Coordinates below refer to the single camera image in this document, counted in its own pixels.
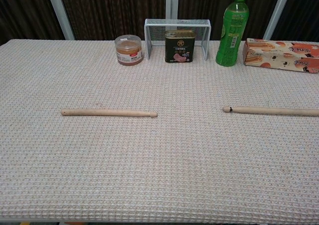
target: curtain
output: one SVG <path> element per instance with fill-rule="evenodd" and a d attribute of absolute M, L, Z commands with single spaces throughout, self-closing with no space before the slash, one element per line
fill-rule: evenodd
<path fill-rule="evenodd" d="M 165 0 L 63 0 L 77 40 L 144 39 L 146 18 L 165 18 Z"/>
<path fill-rule="evenodd" d="M 211 39 L 220 40 L 223 15 L 234 0 L 178 0 L 179 19 L 210 19 Z M 246 0 L 249 19 L 243 39 L 263 38 L 277 0 Z"/>
<path fill-rule="evenodd" d="M 287 0 L 272 40 L 319 42 L 319 0 Z"/>
<path fill-rule="evenodd" d="M 0 43 L 13 38 L 64 39 L 50 0 L 0 0 Z"/>

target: canned meat tin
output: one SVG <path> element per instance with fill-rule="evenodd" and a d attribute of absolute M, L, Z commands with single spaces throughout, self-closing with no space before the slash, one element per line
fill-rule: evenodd
<path fill-rule="evenodd" d="M 191 62 L 195 44 L 192 30 L 170 30 L 165 32 L 165 61 Z"/>

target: white textured tablecloth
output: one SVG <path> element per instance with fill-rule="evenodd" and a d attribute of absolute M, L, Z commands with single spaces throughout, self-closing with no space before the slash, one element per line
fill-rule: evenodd
<path fill-rule="evenodd" d="M 110 41 L 0 47 L 0 220 L 319 223 L 319 75 L 203 61 L 118 64 Z M 157 118 L 61 116 L 62 108 Z"/>

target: cardboard box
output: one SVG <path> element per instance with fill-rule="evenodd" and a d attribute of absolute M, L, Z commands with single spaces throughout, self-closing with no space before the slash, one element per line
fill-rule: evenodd
<path fill-rule="evenodd" d="M 299 72 L 319 72 L 319 45 L 247 38 L 244 64 Z"/>

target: drumstick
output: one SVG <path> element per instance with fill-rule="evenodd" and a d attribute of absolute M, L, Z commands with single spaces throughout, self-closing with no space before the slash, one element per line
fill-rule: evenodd
<path fill-rule="evenodd" d="M 223 107 L 225 112 L 255 113 L 255 114 L 293 114 L 319 116 L 319 109 L 287 109 L 266 107 Z"/>
<path fill-rule="evenodd" d="M 108 109 L 62 109 L 62 115 L 110 115 L 110 116 L 150 116 L 156 117 L 157 112 Z"/>

